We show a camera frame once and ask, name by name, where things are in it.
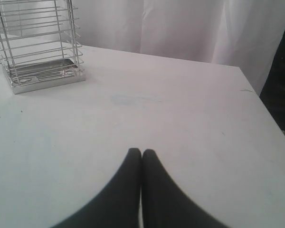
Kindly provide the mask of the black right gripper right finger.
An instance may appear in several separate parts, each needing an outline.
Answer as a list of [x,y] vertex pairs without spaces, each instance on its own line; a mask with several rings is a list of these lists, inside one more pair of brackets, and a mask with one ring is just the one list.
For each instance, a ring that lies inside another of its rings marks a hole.
[[156,152],[142,156],[142,218],[145,228],[222,228],[223,224],[188,198]]

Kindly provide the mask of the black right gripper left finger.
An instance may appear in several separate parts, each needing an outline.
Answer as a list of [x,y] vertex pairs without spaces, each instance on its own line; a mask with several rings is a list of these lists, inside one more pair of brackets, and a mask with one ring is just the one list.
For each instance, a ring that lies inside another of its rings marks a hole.
[[56,228],[138,228],[142,153],[130,148],[118,171],[85,206]]

